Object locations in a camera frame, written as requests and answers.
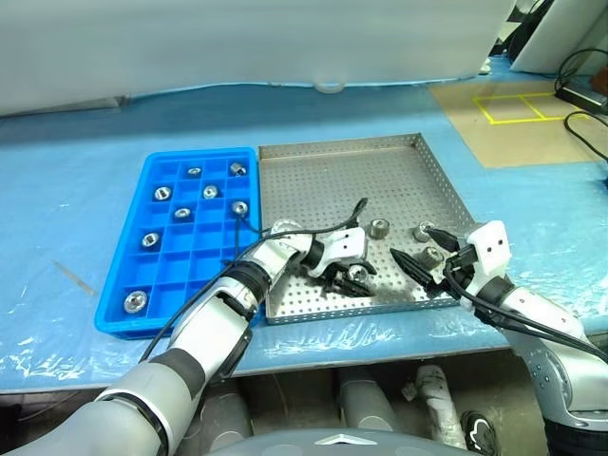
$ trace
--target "perforated metal tray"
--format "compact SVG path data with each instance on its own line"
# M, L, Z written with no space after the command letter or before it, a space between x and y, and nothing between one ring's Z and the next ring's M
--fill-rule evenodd
M294 219L306 228L330 226L347 218L363 197L369 203L362 225L379 218L390 222L389 235L368 244L368 261L378 270L371 283L375 296L323 295L321 285L292 271L267 299L269 323L455 304L447 296L428 300L389 252L394 247L415 255L432 245L411 234L423 220L455 233L474 223L422 135L262 146L259 156L263 226L276 219ZM437 278L441 269L433 272Z

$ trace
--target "plastic wrap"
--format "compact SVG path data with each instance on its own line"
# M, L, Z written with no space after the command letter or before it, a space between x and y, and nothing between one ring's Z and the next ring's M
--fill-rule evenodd
M9 189L0 199L0 390L106 385L137 363L147 341L97 332L93 315L148 154L409 132L423 134L475 219L504 220L514 281L573 309L589 332L608 328L602 163L484 169L420 86L339 95L211 87L142 99L121 113L0 121L0 180ZM237 374L504 345L458 307L260 322Z

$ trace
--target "floor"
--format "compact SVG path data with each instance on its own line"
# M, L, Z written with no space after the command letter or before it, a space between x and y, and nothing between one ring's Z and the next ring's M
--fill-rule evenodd
M428 437L428 415L424 404L409 403L400 390L415 376L422 363L439 365L445 372L449 389L460 414L468 409L484 413L496 426L503 456L546 453L542 418L520 359L510 351L489 351L369 366L406 433ZM249 406L254 432L281 428L337 428L339 414L335 405L335 370L302 370L239 379L240 389ZM11 427L8 410L0 420L0 453L32 440L65 420L98 390L87 390L63 404ZM45 404L69 397L66 393L0 396L0 404L25 405L30 414Z

